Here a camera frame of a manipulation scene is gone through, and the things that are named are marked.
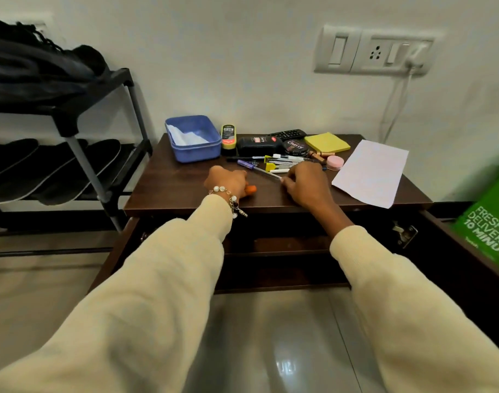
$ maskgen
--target person's left hand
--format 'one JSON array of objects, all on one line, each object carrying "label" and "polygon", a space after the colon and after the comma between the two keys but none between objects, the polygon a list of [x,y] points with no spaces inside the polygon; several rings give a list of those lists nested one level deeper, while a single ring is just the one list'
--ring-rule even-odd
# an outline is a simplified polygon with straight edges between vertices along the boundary
[{"label": "person's left hand", "polygon": [[[220,165],[210,168],[210,173],[204,182],[204,187],[213,190],[215,186],[224,186],[232,195],[237,197],[237,201],[246,196],[246,171],[228,171]],[[216,192],[225,200],[229,200],[226,192]]]}]

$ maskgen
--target cream sweater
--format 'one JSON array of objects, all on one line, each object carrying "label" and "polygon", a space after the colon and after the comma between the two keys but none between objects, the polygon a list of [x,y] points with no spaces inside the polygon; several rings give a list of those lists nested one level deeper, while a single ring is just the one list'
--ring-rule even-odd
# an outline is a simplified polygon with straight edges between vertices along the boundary
[{"label": "cream sweater", "polygon": [[[41,349],[0,371],[0,392],[180,392],[231,221],[210,195],[187,221],[163,225]],[[499,392],[499,349],[408,259],[359,226],[338,233],[330,251],[390,392]]]}]

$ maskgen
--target charger cable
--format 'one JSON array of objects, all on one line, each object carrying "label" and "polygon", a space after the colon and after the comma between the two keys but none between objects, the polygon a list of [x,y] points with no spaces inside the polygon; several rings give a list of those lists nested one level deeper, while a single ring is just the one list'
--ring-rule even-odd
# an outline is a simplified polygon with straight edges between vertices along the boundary
[{"label": "charger cable", "polygon": [[391,124],[389,125],[388,130],[386,131],[386,135],[384,135],[384,139],[382,141],[383,144],[385,144],[388,141],[388,138],[391,134],[391,131],[393,130],[393,127],[397,123],[400,114],[404,110],[404,106],[408,101],[411,78],[418,69],[424,66],[424,56],[428,52],[428,48],[429,44],[427,42],[419,44],[419,46],[404,61],[404,65],[408,68],[407,79],[405,80],[405,83],[403,84],[402,89],[400,91],[399,105],[397,108],[397,112],[395,113],[394,118],[391,120]]}]

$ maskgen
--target pink compact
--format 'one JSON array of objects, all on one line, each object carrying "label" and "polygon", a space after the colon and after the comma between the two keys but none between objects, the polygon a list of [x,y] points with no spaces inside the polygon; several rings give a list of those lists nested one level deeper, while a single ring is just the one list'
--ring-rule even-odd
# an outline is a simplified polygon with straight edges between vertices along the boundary
[{"label": "pink compact", "polygon": [[339,156],[330,156],[326,160],[327,168],[332,171],[338,171],[344,165],[344,159]]}]

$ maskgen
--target purple screwdriver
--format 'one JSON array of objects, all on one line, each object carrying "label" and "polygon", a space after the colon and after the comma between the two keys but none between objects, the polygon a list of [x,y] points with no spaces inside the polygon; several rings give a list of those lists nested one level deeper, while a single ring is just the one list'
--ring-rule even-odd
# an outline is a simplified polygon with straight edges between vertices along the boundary
[{"label": "purple screwdriver", "polygon": [[253,164],[251,164],[250,162],[247,162],[247,161],[244,161],[244,160],[237,160],[237,164],[245,166],[246,168],[249,168],[250,170],[257,170],[257,171],[264,172],[266,175],[270,175],[273,178],[277,178],[277,179],[280,180],[280,177],[278,177],[277,175],[272,174],[271,172],[268,172],[268,171],[264,171],[262,168],[256,167]]}]

